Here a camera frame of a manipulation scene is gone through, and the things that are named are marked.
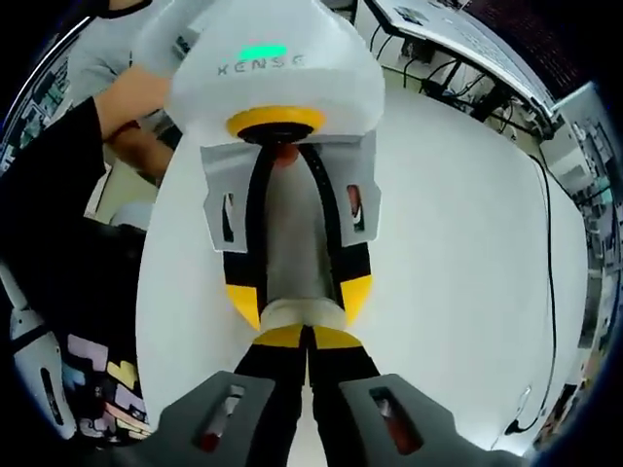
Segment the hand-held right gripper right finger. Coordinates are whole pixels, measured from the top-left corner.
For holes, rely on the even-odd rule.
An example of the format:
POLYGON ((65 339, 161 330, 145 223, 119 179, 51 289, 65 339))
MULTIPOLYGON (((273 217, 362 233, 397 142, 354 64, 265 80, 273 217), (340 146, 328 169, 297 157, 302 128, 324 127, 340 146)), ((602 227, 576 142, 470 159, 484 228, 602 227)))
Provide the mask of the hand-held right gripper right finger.
POLYGON ((330 466, 524 466, 485 450, 456 428, 453 414, 403 377, 383 375, 354 336, 310 329, 312 410, 330 466))

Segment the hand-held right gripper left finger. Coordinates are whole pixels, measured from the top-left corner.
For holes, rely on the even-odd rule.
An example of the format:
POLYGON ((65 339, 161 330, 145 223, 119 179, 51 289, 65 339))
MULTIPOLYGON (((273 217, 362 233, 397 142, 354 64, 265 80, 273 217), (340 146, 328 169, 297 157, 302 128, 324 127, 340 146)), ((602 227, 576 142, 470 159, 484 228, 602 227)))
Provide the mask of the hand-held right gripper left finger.
POLYGON ((270 330, 233 372, 220 371, 166 407, 145 440, 111 452, 114 466, 284 466, 302 411, 306 337, 270 330))

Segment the person's left hand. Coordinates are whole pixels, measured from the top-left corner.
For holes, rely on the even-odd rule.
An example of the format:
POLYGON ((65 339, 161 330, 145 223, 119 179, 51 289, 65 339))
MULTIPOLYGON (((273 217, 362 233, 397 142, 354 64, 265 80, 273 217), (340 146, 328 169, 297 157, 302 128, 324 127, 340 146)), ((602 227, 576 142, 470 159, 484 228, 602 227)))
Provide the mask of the person's left hand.
POLYGON ((136 126, 119 130, 109 145, 120 160, 156 185, 162 182, 174 154, 153 132, 136 126))

